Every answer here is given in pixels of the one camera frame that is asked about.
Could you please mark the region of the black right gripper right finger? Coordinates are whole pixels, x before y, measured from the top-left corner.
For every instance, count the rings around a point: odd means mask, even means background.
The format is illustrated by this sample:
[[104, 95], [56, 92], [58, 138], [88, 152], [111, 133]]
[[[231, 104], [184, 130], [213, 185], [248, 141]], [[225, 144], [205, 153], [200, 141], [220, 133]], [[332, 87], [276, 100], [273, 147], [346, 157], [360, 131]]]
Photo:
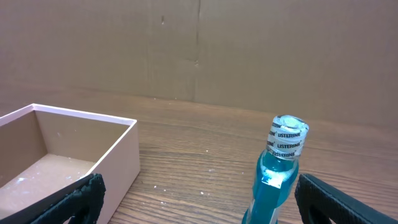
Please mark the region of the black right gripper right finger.
[[295, 199], [304, 224], [397, 224], [311, 174], [299, 176]]

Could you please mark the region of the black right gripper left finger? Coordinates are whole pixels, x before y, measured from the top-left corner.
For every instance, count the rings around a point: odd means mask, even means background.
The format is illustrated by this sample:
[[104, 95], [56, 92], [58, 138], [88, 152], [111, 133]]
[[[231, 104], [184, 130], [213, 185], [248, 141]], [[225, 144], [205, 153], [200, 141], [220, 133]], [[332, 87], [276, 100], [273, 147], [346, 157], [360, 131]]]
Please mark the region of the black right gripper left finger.
[[105, 192], [103, 176], [89, 174], [1, 219], [1, 224], [95, 224], [100, 217]]

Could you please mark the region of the blue Listerine mouthwash bottle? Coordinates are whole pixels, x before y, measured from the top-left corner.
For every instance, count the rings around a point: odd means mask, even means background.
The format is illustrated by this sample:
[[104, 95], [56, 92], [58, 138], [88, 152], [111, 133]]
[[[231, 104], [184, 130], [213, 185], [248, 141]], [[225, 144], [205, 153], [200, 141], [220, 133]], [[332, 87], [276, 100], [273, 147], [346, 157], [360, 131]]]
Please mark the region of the blue Listerine mouthwash bottle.
[[273, 119], [256, 164], [252, 200], [243, 223], [276, 224], [299, 172], [299, 158], [309, 131], [308, 124], [291, 115]]

